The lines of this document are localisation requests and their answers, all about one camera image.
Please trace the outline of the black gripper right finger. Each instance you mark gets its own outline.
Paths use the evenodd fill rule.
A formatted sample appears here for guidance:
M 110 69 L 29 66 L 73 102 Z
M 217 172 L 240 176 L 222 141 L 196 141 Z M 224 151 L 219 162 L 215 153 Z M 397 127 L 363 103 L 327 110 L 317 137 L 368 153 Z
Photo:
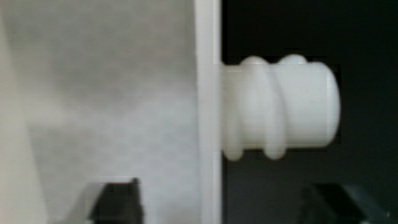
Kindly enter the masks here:
M 381 207 L 363 187 L 315 183 L 302 191 L 301 224 L 377 224 Z

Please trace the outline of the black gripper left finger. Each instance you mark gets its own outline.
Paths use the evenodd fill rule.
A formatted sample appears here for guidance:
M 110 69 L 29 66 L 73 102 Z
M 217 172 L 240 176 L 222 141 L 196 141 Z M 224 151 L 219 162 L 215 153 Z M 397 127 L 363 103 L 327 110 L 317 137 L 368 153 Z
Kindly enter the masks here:
M 93 206 L 93 224 L 144 224 L 141 181 L 107 183 Z

